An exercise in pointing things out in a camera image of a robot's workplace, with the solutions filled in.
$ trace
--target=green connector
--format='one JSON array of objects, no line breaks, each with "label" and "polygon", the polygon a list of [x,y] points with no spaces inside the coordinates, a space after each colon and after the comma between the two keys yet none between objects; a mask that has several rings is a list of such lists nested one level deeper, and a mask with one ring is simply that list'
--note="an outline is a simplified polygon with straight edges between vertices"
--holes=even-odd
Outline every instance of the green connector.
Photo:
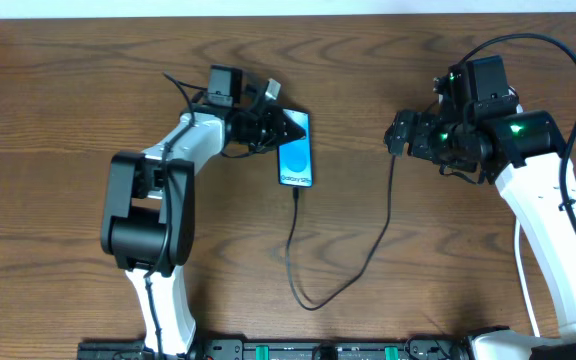
[{"label": "green connector", "polygon": [[269,359],[269,354],[270,352],[268,351],[268,346],[266,345],[260,345],[257,346],[257,348],[255,349],[255,354],[256,354],[256,359],[257,360],[268,360]]},{"label": "green connector", "polygon": [[394,346],[389,346],[384,349],[386,352],[386,360],[399,360],[399,349]]}]

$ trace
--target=table surface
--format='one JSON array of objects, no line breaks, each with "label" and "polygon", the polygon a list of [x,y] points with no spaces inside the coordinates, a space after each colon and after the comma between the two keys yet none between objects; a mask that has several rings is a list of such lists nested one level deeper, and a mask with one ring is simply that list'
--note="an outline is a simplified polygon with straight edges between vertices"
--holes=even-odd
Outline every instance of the table surface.
[{"label": "table surface", "polygon": [[[207,84],[210,64],[240,66],[277,79],[285,104],[312,114],[315,185],[301,198],[293,261],[317,302],[358,271],[383,226],[382,139],[395,113],[425,108],[433,77],[474,46],[525,31],[576,51],[576,14],[0,21],[0,357],[73,358],[84,339],[143,335],[135,291],[101,251],[99,229],[112,155],[151,146],[184,107],[162,71]],[[576,71],[566,56],[530,40],[493,53],[524,107],[548,110],[567,136]],[[576,149],[573,160],[576,171]],[[511,211],[494,186],[437,170],[397,161],[392,221],[368,271],[307,312],[286,279],[293,205],[275,155],[210,160],[186,266],[200,329],[251,339],[495,324],[530,333]],[[540,329],[556,336],[547,286],[523,250]]]}]

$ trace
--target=phone screen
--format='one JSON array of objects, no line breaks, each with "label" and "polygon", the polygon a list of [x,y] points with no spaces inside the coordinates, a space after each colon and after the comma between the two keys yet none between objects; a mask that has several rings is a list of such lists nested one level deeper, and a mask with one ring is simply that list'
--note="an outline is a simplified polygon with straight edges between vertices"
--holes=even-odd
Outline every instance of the phone screen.
[{"label": "phone screen", "polygon": [[310,154],[310,120],[307,113],[284,110],[297,125],[306,130],[306,138],[281,145],[277,150],[279,183],[290,186],[312,186],[312,159]]}]

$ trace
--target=white wall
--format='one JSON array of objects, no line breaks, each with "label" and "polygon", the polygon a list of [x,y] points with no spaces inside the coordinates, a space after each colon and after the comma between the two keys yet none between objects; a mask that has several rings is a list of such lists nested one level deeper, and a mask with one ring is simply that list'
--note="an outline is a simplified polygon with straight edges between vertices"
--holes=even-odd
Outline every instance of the white wall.
[{"label": "white wall", "polygon": [[0,0],[0,19],[576,12],[576,0]]}]

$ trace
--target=black wire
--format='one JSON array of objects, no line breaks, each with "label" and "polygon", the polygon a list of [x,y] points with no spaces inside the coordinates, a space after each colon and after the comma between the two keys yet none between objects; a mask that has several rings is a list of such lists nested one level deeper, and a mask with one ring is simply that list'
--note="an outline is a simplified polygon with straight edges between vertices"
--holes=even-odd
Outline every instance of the black wire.
[{"label": "black wire", "polygon": [[454,171],[454,170],[452,170],[452,169],[451,169],[451,171],[450,171],[449,173],[446,173],[446,168],[447,168],[447,167],[448,167],[447,164],[441,164],[441,165],[439,166],[439,175],[442,175],[442,176],[456,176],[456,177],[464,180],[465,182],[467,182],[468,184],[471,184],[471,185],[481,185],[481,184],[484,183],[484,181],[486,181],[486,172],[483,171],[483,170],[481,170],[481,171],[479,172],[479,177],[477,178],[477,181],[475,181],[475,180],[469,178],[468,175],[466,175],[466,174],[464,174],[464,173],[462,173],[462,172],[459,172],[459,171]]},{"label": "black wire", "polygon": [[312,349],[311,352],[311,356],[310,356],[310,360],[315,360],[315,358],[317,357],[317,353],[319,352],[319,350],[321,350],[322,347],[324,347],[325,345],[327,346],[332,346],[333,344],[329,341],[324,341],[324,342],[320,342],[319,344],[317,344],[317,346],[315,346],[314,349]]},{"label": "black wire", "polygon": [[426,108],[426,110],[424,110],[424,114],[429,112],[430,110],[432,110],[432,108],[435,107],[435,105],[439,104],[439,100],[435,100],[432,102],[432,104],[428,105],[428,107]]},{"label": "black wire", "polygon": [[388,225],[390,224],[390,210],[392,207],[392,200],[391,200],[391,198],[392,198],[392,175],[393,175],[394,168],[395,168],[395,157],[393,156],[392,160],[390,161],[390,174],[388,175],[388,198],[386,201],[388,204],[388,207],[387,207],[387,214],[386,214],[386,223],[384,224],[384,227],[381,230],[381,233],[377,237],[375,244],[370,249],[370,252],[368,253],[368,257],[366,258],[366,261],[364,262],[364,266],[361,268],[361,270],[359,271],[359,273],[357,275],[355,275],[352,279],[350,279],[350,281],[348,281],[345,285],[343,285],[341,288],[339,288],[337,291],[335,291],[332,295],[330,295],[322,303],[320,303],[317,306],[313,306],[313,307],[304,305],[304,303],[299,298],[299,294],[297,294],[297,290],[295,289],[295,284],[292,280],[292,272],[290,271],[290,244],[292,242],[292,236],[295,232],[295,225],[297,224],[297,211],[298,211],[298,205],[299,205],[299,188],[296,188],[296,187],[293,188],[293,192],[292,192],[293,196],[292,197],[293,197],[293,200],[295,202],[295,213],[293,215],[292,227],[290,229],[290,235],[288,236],[288,241],[286,241],[286,273],[288,274],[288,283],[290,284],[290,290],[292,291],[292,295],[295,297],[295,300],[297,301],[299,306],[301,306],[304,310],[315,311],[315,310],[319,310],[322,307],[326,306],[326,304],[328,304],[332,299],[334,299],[337,295],[341,294],[342,291],[346,290],[348,287],[350,287],[350,285],[354,284],[357,280],[359,280],[359,278],[364,274],[364,272],[368,268],[368,264],[370,264],[370,260],[372,260],[373,255],[375,255],[375,252],[377,251],[377,247],[379,246],[379,243],[381,242],[381,239],[384,237],[384,234],[386,233],[386,229],[388,229]]},{"label": "black wire", "polygon": [[152,322],[155,324],[155,335],[157,335],[157,359],[163,359],[163,342],[161,340],[161,327],[159,326],[159,319],[157,318],[157,311],[155,310],[155,300],[152,295],[152,281],[150,277],[146,278],[146,293],[148,293],[148,306],[150,307],[150,314],[152,315]]},{"label": "black wire", "polygon": [[434,341],[435,344],[437,344],[437,348],[439,349],[441,354],[444,356],[443,360],[452,360],[452,356],[448,355],[448,353],[444,350],[444,348],[441,347],[441,344],[439,344],[439,341],[437,339],[433,338],[432,336],[423,335],[423,334],[411,336],[404,343],[404,352],[408,354],[408,356],[410,357],[411,360],[420,360],[418,357],[416,357],[415,355],[413,355],[410,352],[410,345],[412,344],[412,342],[414,340],[431,340],[431,341]]},{"label": "black wire", "polygon": [[[576,67],[576,54],[572,50],[570,50],[565,44],[563,44],[559,40],[551,38],[549,36],[540,35],[540,34],[532,34],[532,33],[511,34],[511,35],[500,36],[500,37],[494,38],[492,40],[488,40],[485,43],[474,48],[472,51],[470,51],[466,56],[464,56],[463,59],[461,59],[459,64],[460,65],[463,64],[470,57],[475,55],[477,52],[479,52],[483,48],[486,48],[486,47],[488,47],[492,44],[496,44],[498,42],[502,42],[502,41],[506,41],[506,40],[512,40],[512,39],[537,39],[537,40],[542,40],[542,41],[548,42],[550,44],[553,44],[556,47],[558,47],[559,49],[561,49],[566,55],[568,55],[568,57],[570,58],[570,60],[572,60],[572,62],[575,64],[575,67]],[[568,218],[570,219],[570,224],[572,225],[572,228],[575,231],[575,235],[576,235],[576,215],[575,215],[574,209],[572,207],[572,205],[574,204],[575,201],[574,201],[574,199],[571,199],[570,195],[568,194],[568,184],[567,184],[567,179],[566,179],[568,162],[570,160],[570,155],[572,154],[572,148],[573,148],[573,145],[575,144],[575,140],[576,140],[576,120],[575,120],[575,123],[572,127],[572,131],[570,132],[570,137],[568,137],[568,142],[566,143],[566,148],[565,148],[564,154],[561,158],[561,165],[559,167],[559,190],[561,192],[561,199],[562,199],[561,207],[563,207],[566,210],[566,214],[568,214]]]},{"label": "black wire", "polygon": [[192,85],[192,84],[188,84],[188,83],[179,81],[179,80],[175,79],[174,77],[172,77],[172,75],[168,74],[168,73],[165,72],[165,71],[164,71],[164,76],[166,77],[166,79],[168,79],[168,80],[172,81],[173,83],[178,84],[178,85],[180,85],[180,86],[185,86],[185,87],[187,87],[187,88],[191,88],[191,89],[195,89],[195,90],[199,90],[199,91],[204,91],[204,92],[208,91],[208,89],[205,88],[205,87],[201,87],[201,86],[197,86],[197,85]]},{"label": "black wire", "polygon": [[184,99],[186,100],[186,103],[188,104],[188,109],[190,110],[190,122],[188,123],[188,125],[186,125],[186,127],[181,129],[181,131],[176,133],[170,140],[168,140],[164,144],[164,149],[161,152],[161,169],[162,169],[162,178],[164,182],[163,196],[164,201],[166,203],[166,233],[164,235],[164,242],[161,244],[161,250],[159,251],[157,261],[155,262],[155,265],[152,268],[150,268],[150,270],[148,270],[148,272],[144,275],[144,278],[150,277],[152,274],[154,274],[156,271],[159,270],[159,267],[161,266],[162,262],[166,257],[166,250],[168,249],[168,246],[170,244],[170,237],[172,236],[172,201],[170,199],[170,184],[168,181],[169,179],[172,179],[172,176],[171,174],[168,173],[168,163],[167,163],[168,154],[170,153],[170,150],[175,145],[177,140],[179,140],[182,136],[184,136],[184,134],[186,134],[197,122],[197,120],[195,119],[195,111],[193,108],[193,103],[190,101],[190,98],[188,97],[186,90],[184,90],[181,83],[177,81],[175,78],[173,78],[171,75],[167,73],[163,74],[166,77],[166,79],[170,80],[173,84],[175,84],[177,89],[179,89]]},{"label": "black wire", "polygon": [[157,257],[157,261],[155,262],[155,265],[153,267],[151,267],[146,272],[146,274],[144,275],[144,279],[146,281],[146,291],[148,292],[148,305],[150,307],[150,313],[152,314],[153,322],[155,323],[155,335],[157,336],[157,347],[158,347],[157,358],[158,359],[163,359],[161,328],[159,327],[159,320],[157,319],[157,313],[155,310],[155,302],[154,302],[153,295],[152,295],[152,289],[151,289],[152,282],[150,281],[150,276],[159,270],[159,267],[161,266],[164,259],[166,258],[166,252],[167,252],[166,250],[168,249],[168,246],[170,244],[170,237],[172,236],[172,200],[171,200],[171,195],[170,195],[169,180],[173,181],[173,178],[172,178],[172,174],[168,173],[167,160],[168,160],[168,154],[170,153],[170,150],[175,145],[175,143],[182,136],[184,136],[184,134],[186,134],[196,123],[195,111],[193,108],[193,104],[190,101],[188,94],[186,93],[186,91],[183,88],[183,86],[187,86],[187,85],[184,85],[184,83],[177,81],[175,78],[173,78],[172,76],[170,76],[167,73],[164,73],[164,76],[166,77],[166,79],[170,80],[173,84],[175,84],[177,89],[179,89],[179,91],[183,95],[184,99],[186,100],[186,103],[188,104],[188,109],[190,110],[190,122],[188,123],[188,125],[186,127],[181,129],[181,131],[176,133],[170,140],[168,140],[164,144],[164,149],[161,152],[161,169],[162,169],[162,178],[163,178],[163,182],[164,182],[163,197],[164,197],[165,206],[166,206],[166,233],[164,235],[164,241],[161,244],[161,249],[159,250],[159,256]]},{"label": "black wire", "polygon": [[221,156],[228,158],[228,159],[243,159],[243,158],[247,158],[251,155],[255,155],[256,152],[254,151],[248,151],[247,153],[243,153],[243,154],[237,154],[237,155],[228,155],[226,154],[224,151],[222,151]]},{"label": "black wire", "polygon": [[201,100],[201,98],[204,97],[204,92],[203,91],[199,91],[198,93],[196,93],[195,95],[193,95],[192,99],[190,99],[190,101],[195,104],[198,103],[199,100]]}]

